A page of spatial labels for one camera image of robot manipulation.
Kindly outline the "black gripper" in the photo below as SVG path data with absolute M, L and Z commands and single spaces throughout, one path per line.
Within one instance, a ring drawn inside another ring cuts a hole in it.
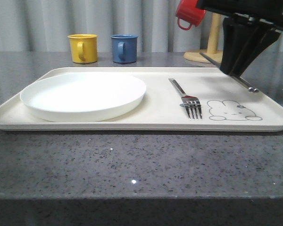
M 199 0 L 196 8 L 219 13 L 249 15 L 271 22 L 283 31 L 283 0 Z M 274 29 L 258 29 L 257 24 L 238 23 L 233 18 L 223 21 L 224 47 L 220 70 L 240 77 L 280 33 Z

